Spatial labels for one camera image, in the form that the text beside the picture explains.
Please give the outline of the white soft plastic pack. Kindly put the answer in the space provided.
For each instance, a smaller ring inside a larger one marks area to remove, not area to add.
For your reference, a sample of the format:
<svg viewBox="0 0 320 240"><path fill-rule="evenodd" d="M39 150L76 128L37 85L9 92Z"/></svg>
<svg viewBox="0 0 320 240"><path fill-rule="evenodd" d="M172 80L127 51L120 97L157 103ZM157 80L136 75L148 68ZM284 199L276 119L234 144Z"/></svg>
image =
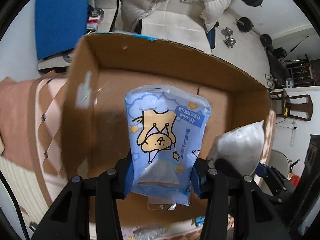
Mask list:
<svg viewBox="0 0 320 240"><path fill-rule="evenodd" d="M224 159L242 176L252 175L263 151L265 133L263 121L238 127L217 136L206 158L210 167Z"/></svg>

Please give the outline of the blue cartoon tissue pack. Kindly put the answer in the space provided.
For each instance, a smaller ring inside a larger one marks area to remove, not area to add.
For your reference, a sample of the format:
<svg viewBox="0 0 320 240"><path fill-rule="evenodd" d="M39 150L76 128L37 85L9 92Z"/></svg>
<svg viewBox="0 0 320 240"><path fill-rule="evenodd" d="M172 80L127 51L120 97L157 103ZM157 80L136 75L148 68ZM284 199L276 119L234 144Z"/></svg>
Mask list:
<svg viewBox="0 0 320 240"><path fill-rule="evenodd" d="M132 192L190 204L191 171L211 115L207 99L170 85L125 95L133 162Z"/></svg>

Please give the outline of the dark wooden chair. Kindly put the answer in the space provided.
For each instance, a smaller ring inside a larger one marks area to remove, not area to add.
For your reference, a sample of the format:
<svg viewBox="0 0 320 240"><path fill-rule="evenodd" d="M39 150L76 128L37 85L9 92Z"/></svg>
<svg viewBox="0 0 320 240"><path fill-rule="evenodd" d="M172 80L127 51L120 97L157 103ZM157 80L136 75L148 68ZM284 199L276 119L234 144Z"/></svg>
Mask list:
<svg viewBox="0 0 320 240"><path fill-rule="evenodd" d="M276 117L310 121L313 115L313 102L309 94L289 96L286 90L271 92L271 107Z"/></svg>

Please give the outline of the brown cardboard box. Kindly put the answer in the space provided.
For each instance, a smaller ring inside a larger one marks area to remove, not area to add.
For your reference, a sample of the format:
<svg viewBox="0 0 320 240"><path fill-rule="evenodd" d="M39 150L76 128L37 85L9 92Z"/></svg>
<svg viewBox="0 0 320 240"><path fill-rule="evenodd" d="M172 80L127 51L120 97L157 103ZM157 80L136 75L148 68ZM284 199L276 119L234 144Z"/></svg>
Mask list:
<svg viewBox="0 0 320 240"><path fill-rule="evenodd" d="M145 85L170 85L207 99L211 115L198 156L204 160L218 135L270 113L267 88L222 59L160 39L86 35L75 50L62 111L62 162L69 178L84 160L94 178L131 154L125 95ZM120 226L180 222L204 215L206 207L192 184L188 206L132 190L117 200Z"/></svg>

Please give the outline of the checkered table mat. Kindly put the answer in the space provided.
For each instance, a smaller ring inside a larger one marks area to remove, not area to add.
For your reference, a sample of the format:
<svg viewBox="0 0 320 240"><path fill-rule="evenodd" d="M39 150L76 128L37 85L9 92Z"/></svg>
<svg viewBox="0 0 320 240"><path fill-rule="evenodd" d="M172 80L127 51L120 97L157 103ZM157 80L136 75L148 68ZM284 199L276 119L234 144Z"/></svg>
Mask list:
<svg viewBox="0 0 320 240"><path fill-rule="evenodd" d="M69 77L1 82L1 171L28 223L39 223L71 179L62 162L61 121ZM269 152L275 113L264 120L260 160ZM77 176L90 178L88 160Z"/></svg>

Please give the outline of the chrome dumbbell pair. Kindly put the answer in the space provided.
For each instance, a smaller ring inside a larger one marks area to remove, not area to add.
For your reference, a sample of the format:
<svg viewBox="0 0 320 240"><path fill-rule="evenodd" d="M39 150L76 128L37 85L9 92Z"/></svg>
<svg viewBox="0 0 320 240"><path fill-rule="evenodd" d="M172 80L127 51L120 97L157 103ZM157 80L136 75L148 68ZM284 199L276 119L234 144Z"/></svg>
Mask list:
<svg viewBox="0 0 320 240"><path fill-rule="evenodd" d="M234 38L232 38L232 35L234 34L232 29L225 27L225 29L221 30L221 34L225 37L225 39L223 41L224 44L228 48L233 48L234 45L236 44L236 40Z"/></svg>

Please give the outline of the white padded chair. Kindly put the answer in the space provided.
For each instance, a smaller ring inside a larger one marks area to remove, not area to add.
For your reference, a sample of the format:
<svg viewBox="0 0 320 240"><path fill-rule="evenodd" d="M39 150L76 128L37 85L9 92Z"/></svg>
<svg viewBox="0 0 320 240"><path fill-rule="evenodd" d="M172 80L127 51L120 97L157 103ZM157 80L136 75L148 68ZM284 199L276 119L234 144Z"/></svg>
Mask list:
<svg viewBox="0 0 320 240"><path fill-rule="evenodd" d="M98 24L100 33L124 30L120 0L89 0L89 4L104 11L104 17ZM140 20L134 32L178 42L211 54L210 44L200 17L202 11L203 6L200 4L166 0L157 5L155 12Z"/></svg>

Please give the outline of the blue folded mat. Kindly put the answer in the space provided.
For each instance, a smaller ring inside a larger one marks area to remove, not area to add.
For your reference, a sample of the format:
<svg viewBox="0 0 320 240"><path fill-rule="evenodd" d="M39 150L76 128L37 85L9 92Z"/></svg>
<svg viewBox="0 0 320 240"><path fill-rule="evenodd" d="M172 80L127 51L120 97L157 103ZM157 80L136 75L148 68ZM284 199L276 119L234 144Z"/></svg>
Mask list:
<svg viewBox="0 0 320 240"><path fill-rule="evenodd" d="M35 41L37 58L73 49L85 35L88 0L36 0Z"/></svg>

